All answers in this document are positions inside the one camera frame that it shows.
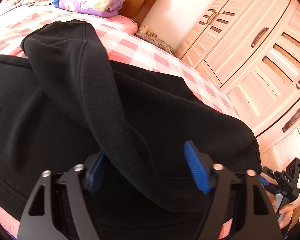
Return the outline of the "person's right hand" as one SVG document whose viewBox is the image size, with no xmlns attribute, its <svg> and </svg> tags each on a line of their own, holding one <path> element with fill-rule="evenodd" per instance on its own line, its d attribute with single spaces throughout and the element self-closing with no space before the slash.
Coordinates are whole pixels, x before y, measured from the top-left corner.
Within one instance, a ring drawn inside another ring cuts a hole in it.
<svg viewBox="0 0 300 240">
<path fill-rule="evenodd" d="M 286 204 L 285 206 L 283 206 L 279 210 L 279 214 L 282 215 L 282 219 L 279 222 L 280 229 L 285 228 L 290 223 L 290 220 L 293 215 L 294 207 L 295 206 L 293 203 L 289 203 L 289 204 Z"/>
</svg>

